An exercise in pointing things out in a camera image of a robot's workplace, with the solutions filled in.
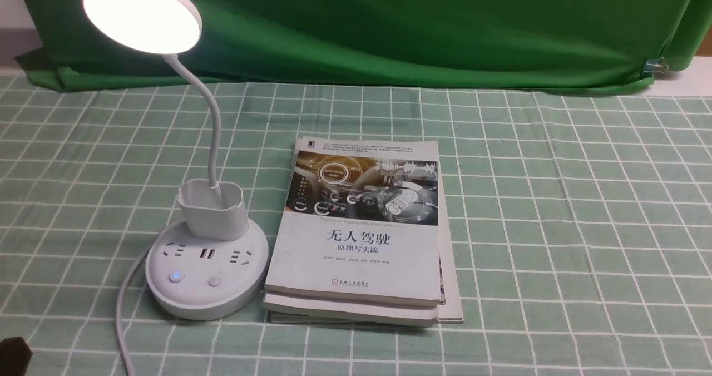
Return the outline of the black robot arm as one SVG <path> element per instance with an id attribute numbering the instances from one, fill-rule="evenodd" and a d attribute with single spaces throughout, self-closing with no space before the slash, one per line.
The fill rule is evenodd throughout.
<path id="1" fill-rule="evenodd" d="M 17 336 L 1 341 L 1 375 L 19 375 L 27 373 L 33 357 L 33 351 L 25 338 Z"/>

